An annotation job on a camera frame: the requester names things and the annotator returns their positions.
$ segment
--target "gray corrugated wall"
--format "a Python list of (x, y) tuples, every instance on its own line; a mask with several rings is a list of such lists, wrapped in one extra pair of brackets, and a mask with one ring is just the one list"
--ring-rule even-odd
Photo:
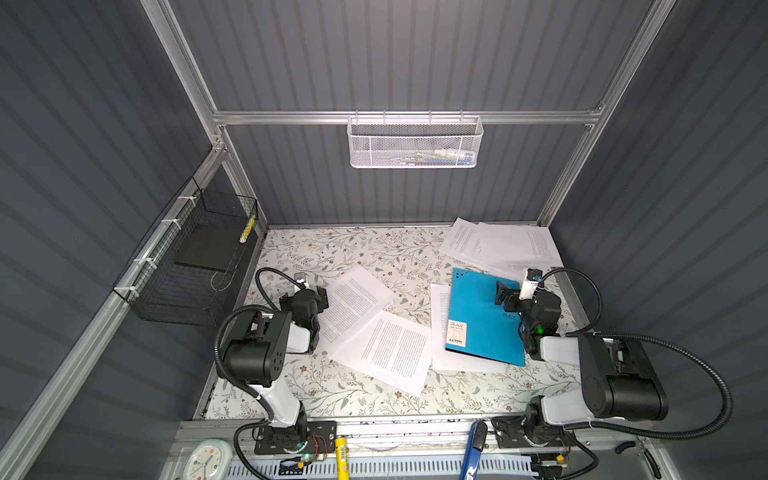
[[(594, 108), (649, 4), (171, 2), (219, 109), (339, 111)], [(476, 168), (387, 171), (343, 127), (228, 129), (271, 224), (536, 220), (581, 132), (486, 125)]]
[[(0, 2), (0, 71), (3, 444), (210, 144), (139, 2)], [(154, 473), (209, 336), (126, 319), (29, 478)]]
[(172, 0), (221, 110), (593, 108), (648, 0)]
[[(733, 389), (722, 431), (668, 442), (684, 477), (757, 478), (768, 429), (768, 2), (677, 4), (552, 230), (566, 264), (603, 290), (603, 329), (679, 343)], [(711, 380), (650, 351), (670, 397), (658, 428), (712, 419)]]
[(228, 127), (272, 224), (533, 220), (584, 127), (485, 127), (475, 168), (359, 169), (346, 129)]

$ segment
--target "blue a4 document folder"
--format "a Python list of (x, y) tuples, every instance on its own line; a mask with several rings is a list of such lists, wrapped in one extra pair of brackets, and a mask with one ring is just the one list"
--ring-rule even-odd
[(505, 312), (503, 305), (495, 305), (497, 281), (508, 288), (520, 288), (514, 280), (453, 269), (445, 348), (523, 366), (523, 342), (518, 335), (520, 316)]

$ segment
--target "floral tablecloth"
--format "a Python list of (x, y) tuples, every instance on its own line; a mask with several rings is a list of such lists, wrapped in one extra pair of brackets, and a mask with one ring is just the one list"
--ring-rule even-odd
[[(305, 272), (310, 286), (326, 286), (345, 270), (362, 265), (396, 293), (386, 311), (429, 326), (430, 283), (449, 285), (454, 267), (478, 270), (438, 251), (447, 231), (445, 227), (270, 230), (258, 266), (289, 275)], [(262, 282), (275, 301), (293, 291), (278, 275), (265, 273)], [(560, 295), (554, 278), (547, 280), (547, 288)], [(265, 303), (255, 283), (246, 303)], [(562, 309), (561, 331), (573, 330), (565, 302)], [(518, 412), (532, 396), (579, 388), (578, 368), (528, 356), (525, 366), (509, 365), (503, 375), (430, 369), (419, 397), (333, 362), (320, 351), (287, 355), (283, 375), (311, 417)], [(205, 418), (254, 418), (262, 411), (253, 397), (219, 379)]]

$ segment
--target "paper sheet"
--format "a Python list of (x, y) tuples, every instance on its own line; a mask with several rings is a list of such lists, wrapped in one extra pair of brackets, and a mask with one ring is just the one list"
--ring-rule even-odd
[(419, 396), (429, 370), (429, 329), (380, 312), (370, 327), (328, 357), (358, 372)]
[(320, 346), (334, 353), (354, 337), (395, 298), (395, 293), (356, 266), (326, 289), (328, 306), (317, 318), (320, 322)]
[(451, 286), (429, 286), (432, 308), (432, 369), (453, 372), (504, 373), (507, 364), (481, 359), (445, 349), (448, 331), (448, 314), (451, 307)]
[(563, 266), (547, 227), (530, 225), (478, 225), (478, 260)]
[[(547, 256), (548, 252), (550, 260), (536, 257), (531, 238), (536, 240), (539, 256)], [(517, 281), (523, 280), (529, 268), (546, 272), (550, 267), (563, 266), (549, 229), (545, 227), (475, 224), (457, 218), (440, 251), (472, 263), (492, 275)]]

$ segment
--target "yellow pen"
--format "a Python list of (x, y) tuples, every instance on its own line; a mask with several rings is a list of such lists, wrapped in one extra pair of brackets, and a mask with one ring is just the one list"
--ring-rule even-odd
[(250, 231), (253, 230), (253, 225), (256, 223), (256, 215), (251, 216), (250, 220), (248, 220), (248, 224), (245, 226), (245, 230), (243, 230), (243, 234), (240, 235), (240, 243), (246, 243), (248, 240), (248, 235), (250, 235)]
[(339, 480), (349, 480), (349, 466), (346, 464), (346, 439), (336, 439), (336, 469)]

